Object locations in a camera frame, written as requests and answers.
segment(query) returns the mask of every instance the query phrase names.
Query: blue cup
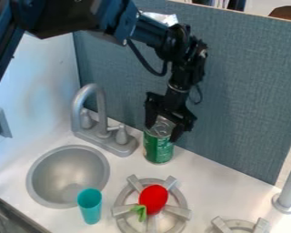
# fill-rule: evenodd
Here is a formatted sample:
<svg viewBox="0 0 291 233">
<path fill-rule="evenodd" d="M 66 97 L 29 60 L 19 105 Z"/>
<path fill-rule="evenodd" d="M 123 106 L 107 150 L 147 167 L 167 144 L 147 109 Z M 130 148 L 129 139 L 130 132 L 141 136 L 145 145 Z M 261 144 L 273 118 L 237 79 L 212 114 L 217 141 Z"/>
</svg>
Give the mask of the blue cup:
<svg viewBox="0 0 291 233">
<path fill-rule="evenodd" d="M 98 189 L 84 189 L 77 195 L 77 205 L 80 207 L 84 221 L 95 224 L 101 217 L 102 195 Z"/>
</svg>

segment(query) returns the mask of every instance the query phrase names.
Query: stove burner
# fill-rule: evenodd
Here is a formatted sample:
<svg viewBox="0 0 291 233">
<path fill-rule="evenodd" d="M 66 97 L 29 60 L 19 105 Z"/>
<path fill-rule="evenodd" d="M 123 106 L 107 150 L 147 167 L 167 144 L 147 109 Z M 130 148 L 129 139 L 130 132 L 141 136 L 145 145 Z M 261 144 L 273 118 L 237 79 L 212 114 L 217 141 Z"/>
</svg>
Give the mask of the stove burner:
<svg viewBox="0 0 291 233">
<path fill-rule="evenodd" d="M 268 233 L 268 221 L 260 218 L 256 224 L 244 220 L 224 221 L 220 217 L 212 220 L 213 229 L 211 233 Z"/>
<path fill-rule="evenodd" d="M 180 233 L 184 230 L 186 222 L 191 219 L 192 212 L 187 208 L 185 197 L 176 187 L 177 180 L 174 177 L 168 177 L 165 181 L 156 178 L 143 178 L 139 180 L 135 175 L 132 175 L 127 178 L 127 181 L 128 185 L 121 191 L 112 208 L 113 217 L 116 218 L 116 223 L 123 233 L 140 233 L 133 228 L 126 219 L 126 217 L 131 214 L 130 209 L 137 204 L 126 205 L 125 201 L 134 191 L 140 194 L 145 187 L 150 185 L 161 185 L 166 188 L 179 205 L 179 207 L 166 205 L 162 210 L 164 213 L 176 217 L 175 225 L 166 231 L 166 233 Z M 148 216 L 146 220 L 146 233 L 156 232 L 158 232 L 156 227 L 156 216 Z"/>
</svg>

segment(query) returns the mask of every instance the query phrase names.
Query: white wall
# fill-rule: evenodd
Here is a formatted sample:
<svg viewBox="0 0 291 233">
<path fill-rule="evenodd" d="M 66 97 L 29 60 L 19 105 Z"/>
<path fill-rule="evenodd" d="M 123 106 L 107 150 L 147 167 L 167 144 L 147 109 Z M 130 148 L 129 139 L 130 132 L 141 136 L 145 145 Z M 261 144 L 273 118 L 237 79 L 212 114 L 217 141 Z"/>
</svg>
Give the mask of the white wall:
<svg viewBox="0 0 291 233">
<path fill-rule="evenodd" d="M 291 5 L 291 0 L 246 0 L 245 12 L 268 16 L 275 8 Z"/>
<path fill-rule="evenodd" d="M 11 151 L 30 147 L 69 117 L 78 88 L 72 35 L 23 37 L 0 84 L 0 107 L 13 134 L 0 138 L 0 168 L 13 160 Z"/>
</svg>

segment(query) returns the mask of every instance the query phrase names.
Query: faucet handle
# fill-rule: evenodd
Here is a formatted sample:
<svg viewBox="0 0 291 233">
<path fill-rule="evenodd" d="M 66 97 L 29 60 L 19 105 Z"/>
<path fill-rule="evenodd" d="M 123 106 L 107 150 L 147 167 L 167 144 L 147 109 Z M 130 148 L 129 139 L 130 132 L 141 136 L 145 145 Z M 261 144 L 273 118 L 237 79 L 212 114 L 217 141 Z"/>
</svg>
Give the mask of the faucet handle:
<svg viewBox="0 0 291 233">
<path fill-rule="evenodd" d="M 128 133 L 124 124 L 119 124 L 117 127 L 109 127 L 107 131 L 115 131 L 115 142 L 119 145 L 124 145 L 128 142 Z"/>
<path fill-rule="evenodd" d="M 86 108 L 83 108 L 81 111 L 81 128 L 89 129 L 94 125 L 93 119 L 89 116 L 89 111 Z"/>
</svg>

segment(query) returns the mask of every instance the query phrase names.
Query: cable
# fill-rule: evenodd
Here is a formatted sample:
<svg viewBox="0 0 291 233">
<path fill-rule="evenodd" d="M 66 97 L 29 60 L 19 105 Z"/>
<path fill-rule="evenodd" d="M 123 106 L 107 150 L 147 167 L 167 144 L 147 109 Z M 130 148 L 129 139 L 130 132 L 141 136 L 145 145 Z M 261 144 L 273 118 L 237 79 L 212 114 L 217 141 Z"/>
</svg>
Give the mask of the cable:
<svg viewBox="0 0 291 233">
<path fill-rule="evenodd" d="M 132 40 L 127 39 L 127 43 L 129 45 L 129 47 L 133 50 L 135 56 L 138 58 L 138 60 L 140 61 L 140 63 L 145 67 L 145 69 L 147 71 L 149 71 L 151 74 L 155 75 L 155 76 L 165 76 L 167 74 L 167 69 L 168 69 L 168 62 L 164 61 L 163 63 L 163 67 L 162 67 L 162 71 L 161 73 L 158 73 L 157 71 L 154 70 L 153 67 L 151 67 L 146 59 L 142 56 L 142 54 L 140 53 L 140 51 L 137 49 L 137 47 L 135 46 L 135 44 L 133 43 Z"/>
<path fill-rule="evenodd" d="M 195 106 L 199 105 L 200 103 L 202 103 L 203 101 L 203 93 L 201 88 L 199 87 L 199 84 L 196 84 L 196 91 L 199 94 L 199 100 L 195 101 L 193 100 L 193 98 L 191 96 L 189 96 L 190 101 L 192 102 L 192 104 L 194 104 Z"/>
</svg>

